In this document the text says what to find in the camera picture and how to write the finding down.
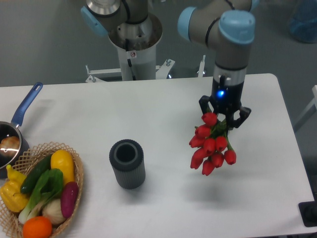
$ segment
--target orange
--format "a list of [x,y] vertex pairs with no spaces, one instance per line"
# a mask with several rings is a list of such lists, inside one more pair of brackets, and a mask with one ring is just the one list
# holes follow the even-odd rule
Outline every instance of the orange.
[[52,234],[52,224],[46,217],[34,217],[23,226],[24,238],[48,238]]

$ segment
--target wicker basket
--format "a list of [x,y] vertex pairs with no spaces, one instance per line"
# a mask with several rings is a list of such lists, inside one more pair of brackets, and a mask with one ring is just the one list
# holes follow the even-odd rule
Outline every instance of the wicker basket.
[[[79,155],[76,153],[75,150],[70,148],[68,145],[65,145],[64,143],[60,144],[50,142],[49,144],[39,144],[38,146],[34,146],[32,149],[29,149],[28,151],[24,152],[23,155],[20,156],[20,158],[15,162],[15,165],[12,166],[15,170],[20,171],[25,175],[28,175],[29,172],[34,168],[34,166],[46,155],[52,154],[53,152],[60,149],[66,150],[72,154],[74,161],[75,180],[78,184],[79,192],[73,215],[70,218],[68,218],[64,223],[59,225],[57,228],[53,228],[53,233],[50,236],[51,238],[56,237],[65,230],[65,228],[70,224],[78,208],[84,182],[84,169]],[[8,210],[2,200],[0,200],[0,225],[3,227],[3,231],[8,237],[23,237],[23,226],[19,224],[17,214]]]

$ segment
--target blue pan handle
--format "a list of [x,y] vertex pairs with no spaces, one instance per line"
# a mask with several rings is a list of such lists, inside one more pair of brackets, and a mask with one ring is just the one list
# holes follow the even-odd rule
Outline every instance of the blue pan handle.
[[19,105],[18,109],[15,111],[11,122],[16,125],[16,127],[21,126],[23,123],[23,118],[26,110],[29,108],[33,100],[36,98],[40,90],[43,88],[43,83],[37,82],[34,84],[31,91],[23,99],[22,103]]

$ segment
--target garlic bulb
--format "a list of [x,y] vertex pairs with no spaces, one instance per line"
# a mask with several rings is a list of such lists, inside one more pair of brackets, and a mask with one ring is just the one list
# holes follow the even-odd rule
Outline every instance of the garlic bulb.
[[47,217],[51,221],[52,225],[59,225],[66,220],[61,213],[59,198],[49,202],[43,208],[42,215]]

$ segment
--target light blue joint cover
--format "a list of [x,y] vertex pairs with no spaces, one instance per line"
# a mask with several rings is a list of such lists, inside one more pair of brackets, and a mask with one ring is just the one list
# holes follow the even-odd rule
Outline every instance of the light blue joint cover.
[[219,22],[221,34],[238,45],[247,45],[254,40],[256,20],[247,11],[230,10],[222,14]]
[[85,7],[80,10],[82,17],[89,28],[98,36],[106,36],[108,31],[100,24],[100,22]]
[[177,30],[178,33],[185,38],[186,40],[190,41],[189,39],[189,21],[192,16],[193,11],[196,7],[190,6],[182,11],[178,18],[177,22]]
[[250,11],[253,11],[260,3],[260,0],[252,0],[252,5]]

